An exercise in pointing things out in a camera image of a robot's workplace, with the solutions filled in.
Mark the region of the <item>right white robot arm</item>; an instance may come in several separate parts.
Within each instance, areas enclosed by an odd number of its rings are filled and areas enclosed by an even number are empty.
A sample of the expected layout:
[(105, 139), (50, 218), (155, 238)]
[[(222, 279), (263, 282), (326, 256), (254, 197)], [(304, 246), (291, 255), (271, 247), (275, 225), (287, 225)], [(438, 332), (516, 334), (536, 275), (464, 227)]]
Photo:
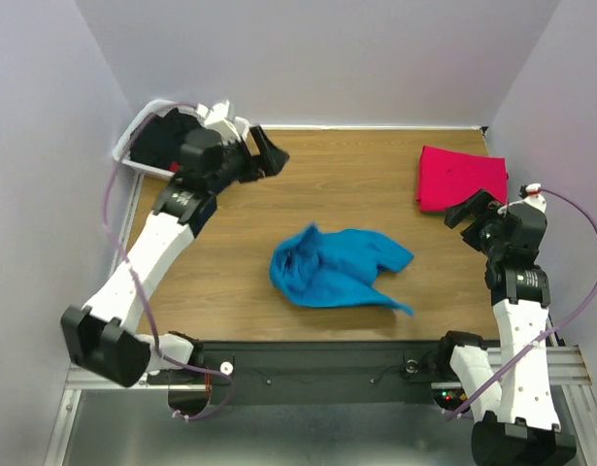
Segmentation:
[(577, 454), (550, 391), (549, 281), (535, 263), (547, 230), (546, 207), (540, 185), (532, 183), (508, 204), (481, 189), (446, 210), (449, 228), (473, 218), (461, 237), (486, 257), (484, 279), (499, 330), (498, 371), (476, 334), (449, 331), (434, 355), (437, 373), (458, 378), (466, 395), (453, 415), (472, 413), (471, 449), (478, 465), (565, 465)]

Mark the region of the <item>black t shirt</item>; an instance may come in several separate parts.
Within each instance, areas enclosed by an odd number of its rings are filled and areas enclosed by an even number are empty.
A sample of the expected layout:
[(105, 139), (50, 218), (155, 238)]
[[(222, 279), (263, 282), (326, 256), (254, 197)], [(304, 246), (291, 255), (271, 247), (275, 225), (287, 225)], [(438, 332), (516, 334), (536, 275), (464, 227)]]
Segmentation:
[(169, 170), (172, 162), (180, 165), (180, 150), (186, 135), (201, 124), (195, 116), (178, 109), (165, 116), (154, 116), (137, 136), (130, 149), (130, 159), (150, 167)]

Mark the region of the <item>blue t shirt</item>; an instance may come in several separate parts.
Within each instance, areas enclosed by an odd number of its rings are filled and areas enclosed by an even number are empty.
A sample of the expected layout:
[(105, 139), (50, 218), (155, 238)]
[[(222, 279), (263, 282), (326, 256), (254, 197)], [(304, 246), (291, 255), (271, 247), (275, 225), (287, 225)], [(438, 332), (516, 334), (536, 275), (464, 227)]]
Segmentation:
[(297, 306), (380, 306), (412, 316), (410, 306), (379, 292), (374, 283), (384, 272), (402, 272), (414, 258), (380, 232), (355, 228), (322, 232), (311, 223), (275, 248), (269, 277)]

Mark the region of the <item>white plastic laundry basket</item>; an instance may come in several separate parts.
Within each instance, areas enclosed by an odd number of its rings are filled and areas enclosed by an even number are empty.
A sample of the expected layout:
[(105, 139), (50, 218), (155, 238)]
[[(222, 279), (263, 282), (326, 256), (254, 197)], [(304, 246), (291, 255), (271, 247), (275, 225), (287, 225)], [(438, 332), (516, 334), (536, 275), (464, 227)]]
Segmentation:
[(169, 180), (173, 172), (168, 168), (160, 168), (151, 162), (134, 160), (133, 149), (141, 141), (145, 130), (148, 130), (155, 117), (165, 117), (169, 112), (177, 110), (180, 114), (194, 117), (204, 128), (216, 131), (224, 145), (245, 141), (249, 135), (249, 121), (235, 114), (235, 106), (229, 100), (222, 100), (211, 107), (204, 104), (189, 104), (156, 98), (149, 101), (137, 113), (119, 137), (112, 150), (112, 158), (138, 172), (157, 178)]

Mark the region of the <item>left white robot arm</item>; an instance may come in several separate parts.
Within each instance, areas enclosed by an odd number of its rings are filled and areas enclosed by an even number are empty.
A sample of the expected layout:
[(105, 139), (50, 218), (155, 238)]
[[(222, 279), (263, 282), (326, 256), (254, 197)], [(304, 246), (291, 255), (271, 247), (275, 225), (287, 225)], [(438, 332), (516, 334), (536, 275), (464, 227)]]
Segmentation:
[(259, 126), (250, 128), (258, 153), (245, 141), (225, 145), (216, 132), (198, 128), (180, 147), (177, 172), (158, 194), (144, 228), (105, 284), (82, 306), (70, 306), (60, 325), (71, 361), (100, 377), (130, 387), (143, 374), (170, 369), (181, 382), (196, 381), (204, 360), (177, 334), (139, 335), (149, 298), (178, 256), (216, 212), (218, 195), (234, 182), (277, 175), (289, 154)]

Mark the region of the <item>folded pink t shirt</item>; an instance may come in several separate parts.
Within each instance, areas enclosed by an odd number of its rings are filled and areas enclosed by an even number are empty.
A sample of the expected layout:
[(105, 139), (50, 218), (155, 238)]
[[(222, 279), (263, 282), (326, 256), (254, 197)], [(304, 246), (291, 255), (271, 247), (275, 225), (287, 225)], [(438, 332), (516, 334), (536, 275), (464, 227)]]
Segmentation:
[(504, 158), (424, 146), (418, 161), (416, 202), (420, 210), (445, 211), (485, 189), (505, 203), (508, 177)]

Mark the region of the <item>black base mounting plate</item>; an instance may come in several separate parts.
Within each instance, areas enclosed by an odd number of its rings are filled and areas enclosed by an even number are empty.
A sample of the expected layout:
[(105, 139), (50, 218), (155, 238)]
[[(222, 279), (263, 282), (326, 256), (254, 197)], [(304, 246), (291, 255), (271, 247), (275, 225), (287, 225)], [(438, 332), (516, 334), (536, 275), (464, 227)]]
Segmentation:
[(432, 404), (461, 389), (437, 365), (433, 340), (238, 342), (203, 341), (195, 361), (217, 370), (233, 365), (233, 386), (213, 379), (212, 402), (227, 391), (240, 405), (352, 403)]

